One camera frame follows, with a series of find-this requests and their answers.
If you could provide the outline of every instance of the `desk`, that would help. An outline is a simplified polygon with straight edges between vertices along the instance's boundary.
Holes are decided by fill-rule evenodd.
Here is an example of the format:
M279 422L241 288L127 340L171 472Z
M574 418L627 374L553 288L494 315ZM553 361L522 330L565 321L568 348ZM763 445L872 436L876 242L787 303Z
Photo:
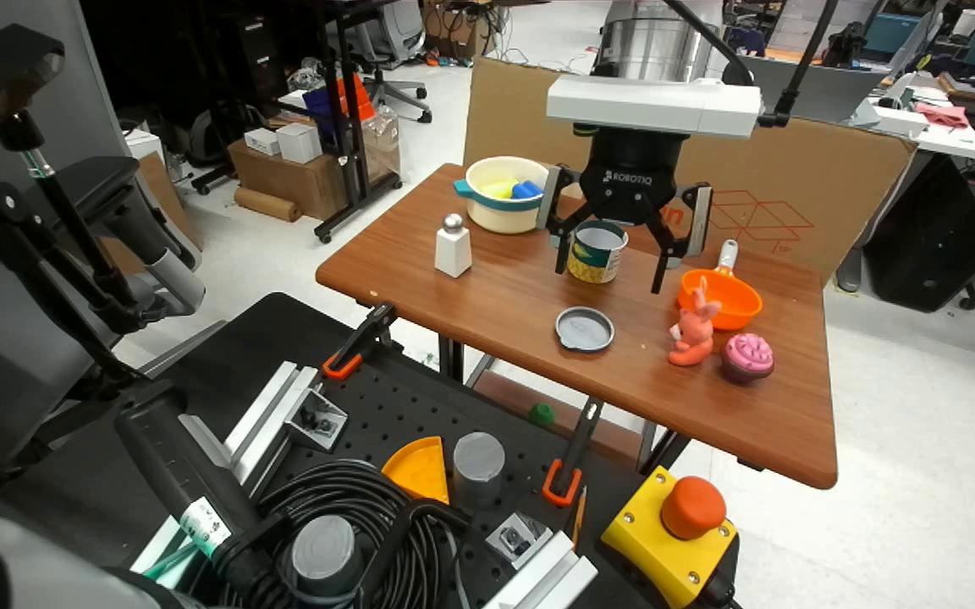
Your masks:
M556 276L549 234L499 236L473 227L473 267L460 282L433 272L433 234L465 203L460 175L445 167L317 267L317 282L367 305L390 303L418 324L508 360L579 394L623 406L712 448L814 489L837 485L833 400L825 365L824 282L815 276L741 256L738 276L764 296L754 331L778 352L777 376L731 385L703 370L674 370L671 298L682 272L650 296L658 256L627 251L614 288ZM562 352L553 321L565 305L602 308L615 346L602 355Z

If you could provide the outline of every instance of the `cardboard panel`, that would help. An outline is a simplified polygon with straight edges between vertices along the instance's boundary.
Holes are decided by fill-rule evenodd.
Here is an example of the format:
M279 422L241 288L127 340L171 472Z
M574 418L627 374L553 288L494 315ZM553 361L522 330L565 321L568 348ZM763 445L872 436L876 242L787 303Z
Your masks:
M161 214L171 222L171 234L189 246L192 254L202 251L202 242L180 199L175 183L171 180L171 171L164 167L164 160L152 154L145 160L140 160L140 187L145 190L145 197L161 206ZM113 256L113 266L127 276L140 276L145 272L145 266L135 256L135 251L130 251L118 236L103 234L103 243Z
M544 114L549 68L473 65L465 162L530 156L582 171L591 140ZM751 140L693 136L676 183L715 187L712 251L738 236L746 254L829 278L898 187L913 147L840 126L793 121Z
M246 149L243 141L227 147L236 167L241 187L281 197L296 203L296 216L332 216L341 206L341 174L332 156L312 162L288 162Z

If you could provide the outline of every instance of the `small cylinder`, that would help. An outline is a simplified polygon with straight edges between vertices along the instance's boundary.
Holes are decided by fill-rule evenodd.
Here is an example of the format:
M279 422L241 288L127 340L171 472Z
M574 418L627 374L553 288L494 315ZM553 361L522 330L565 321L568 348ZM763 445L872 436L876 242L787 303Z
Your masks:
M506 494L508 450L490 432L455 445L455 499L460 509L487 509Z
M288 561L306 595L347 595L367 570L357 527L341 514L310 520L296 536Z

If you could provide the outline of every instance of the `lid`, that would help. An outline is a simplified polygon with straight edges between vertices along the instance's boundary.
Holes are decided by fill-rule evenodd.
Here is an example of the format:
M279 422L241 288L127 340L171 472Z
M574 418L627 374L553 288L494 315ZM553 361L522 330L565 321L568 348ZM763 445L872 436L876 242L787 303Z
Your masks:
M577 229L577 242L597 251L623 251L627 234L614 225L586 225Z
M615 324L597 308L562 308L556 340L568 352L602 352L615 342Z
M455 445L455 472L460 481L490 485L503 476L508 450L490 432L465 432Z
M448 214L448 216L445 216L445 229L448 229L448 234L460 234L460 229L465 229L465 216L460 216L460 214Z
M290 543L290 570L306 584L336 578L357 561L357 527L341 514L310 520Z

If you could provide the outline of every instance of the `white bowl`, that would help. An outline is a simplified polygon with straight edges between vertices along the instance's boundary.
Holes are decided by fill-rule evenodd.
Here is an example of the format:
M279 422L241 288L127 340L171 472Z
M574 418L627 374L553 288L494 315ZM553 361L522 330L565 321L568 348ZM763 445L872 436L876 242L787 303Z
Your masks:
M490 234L530 234L538 227L542 192L503 197L499 183L536 183L544 192L549 167L522 156L487 156L473 162L455 190L468 199L468 216Z

